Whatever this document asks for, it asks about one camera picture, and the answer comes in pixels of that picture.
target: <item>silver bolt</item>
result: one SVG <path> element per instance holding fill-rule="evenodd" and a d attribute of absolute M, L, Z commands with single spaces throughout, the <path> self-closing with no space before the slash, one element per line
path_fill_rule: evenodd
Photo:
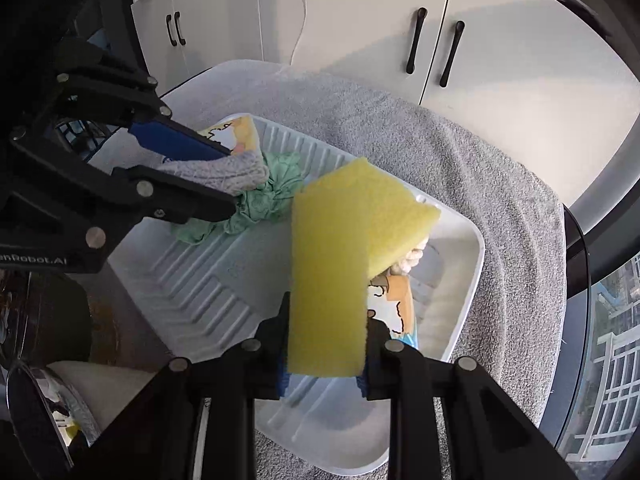
<path fill-rule="evenodd" d="M 99 227 L 89 227 L 84 235 L 84 240 L 92 249 L 100 249 L 107 241 L 107 235 Z"/>
<path fill-rule="evenodd" d="M 27 133 L 27 129 L 24 126 L 16 126 L 12 131 L 12 139 L 20 140 L 24 137 L 24 134 Z"/>
<path fill-rule="evenodd" d="M 184 357 L 177 357 L 169 361 L 169 370 L 172 372 L 183 372 L 189 368 L 189 362 Z"/>
<path fill-rule="evenodd" d="M 478 366 L 478 363 L 472 357 L 461 357 L 458 359 L 458 366 L 467 372 L 472 372 Z"/>
<path fill-rule="evenodd" d="M 404 350 L 404 343 L 398 339 L 390 339 L 385 343 L 385 348 L 390 352 L 398 353 Z"/>
<path fill-rule="evenodd" d="M 257 339 L 245 339 L 240 346 L 245 352 L 257 352 L 262 345 Z"/>
<path fill-rule="evenodd" d="M 148 180 L 140 180 L 136 184 L 136 191 L 140 196 L 148 198 L 154 193 L 154 185 Z"/>

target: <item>green cloth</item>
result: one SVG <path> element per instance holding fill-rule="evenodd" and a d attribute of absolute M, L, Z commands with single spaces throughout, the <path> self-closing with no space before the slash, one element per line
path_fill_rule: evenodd
<path fill-rule="evenodd" d="M 235 214 L 223 222 L 206 222 L 191 218 L 186 224 L 174 224 L 178 240 L 188 244 L 202 243 L 217 226 L 225 233 L 235 235 L 260 220 L 276 221 L 289 212 L 293 195 L 303 186 L 299 153 L 263 153 L 269 168 L 269 178 L 256 189 L 243 191 L 238 196 Z"/>

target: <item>white plastic tray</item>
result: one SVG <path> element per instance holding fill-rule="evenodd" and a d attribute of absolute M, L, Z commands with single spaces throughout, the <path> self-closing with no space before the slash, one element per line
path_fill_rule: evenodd
<path fill-rule="evenodd" d="M 265 152 L 300 152 L 306 180 L 354 157 L 254 117 Z M 442 211 L 427 250 L 411 272 L 420 350 L 448 360 L 460 335 L 484 259 L 478 228 L 405 184 Z M 275 316 L 289 290 L 290 224 L 261 222 L 240 235 L 215 231 L 203 244 L 175 240 L 166 222 L 145 219 L 110 256 L 133 301 L 175 355 L 212 359 Z M 256 402 L 256 427 L 326 471 L 352 476 L 388 459 L 389 402 L 362 398 L 353 378 L 292 376 L 280 401 Z"/>

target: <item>door handle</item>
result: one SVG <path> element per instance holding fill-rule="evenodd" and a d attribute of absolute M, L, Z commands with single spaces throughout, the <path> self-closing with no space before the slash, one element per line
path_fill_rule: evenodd
<path fill-rule="evenodd" d="M 462 33 L 465 30 L 465 22 L 456 22 L 456 31 L 453 34 L 453 42 L 451 43 L 451 51 L 449 52 L 449 59 L 447 59 L 447 64 L 444 67 L 444 72 L 442 73 L 442 77 L 440 78 L 440 86 L 443 88 L 447 86 L 449 82 L 449 74 L 451 73 L 451 66 L 453 65 L 453 58 L 456 55 L 456 50 L 458 49 L 458 43 L 460 43 L 460 38 L 462 37 Z"/>
<path fill-rule="evenodd" d="M 427 15 L 427 9 L 420 7 L 418 9 L 418 17 L 415 20 L 415 32 L 414 42 L 411 45 L 411 53 L 409 54 L 409 61 L 406 62 L 406 72 L 408 74 L 414 73 L 415 70 L 415 53 L 418 50 L 418 40 L 420 40 L 420 33 L 422 31 L 422 24 Z"/>
<path fill-rule="evenodd" d="M 177 41 L 174 40 L 174 37 L 171 35 L 171 27 L 169 27 L 169 22 L 171 21 L 171 15 L 168 14 L 166 16 L 166 33 L 169 35 L 169 41 L 171 41 L 172 46 L 176 46 L 178 44 Z"/>
<path fill-rule="evenodd" d="M 177 10 L 176 12 L 174 12 L 175 31 L 178 33 L 178 41 L 180 41 L 180 44 L 185 45 L 187 44 L 187 42 L 184 41 L 184 38 L 180 35 L 180 26 L 178 23 L 179 18 L 180 18 L 180 11 Z"/>

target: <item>cartoon illustration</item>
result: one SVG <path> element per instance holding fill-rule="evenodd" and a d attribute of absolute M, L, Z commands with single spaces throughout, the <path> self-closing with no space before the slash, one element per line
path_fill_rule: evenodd
<path fill-rule="evenodd" d="M 249 116 L 231 119 L 198 133 L 230 149 L 231 155 L 239 155 L 246 150 L 257 150 L 259 147 L 258 133 L 254 121 Z"/>
<path fill-rule="evenodd" d="M 367 287 L 367 316 L 383 321 L 391 337 L 418 348 L 414 299 L 407 276 L 376 276 Z"/>

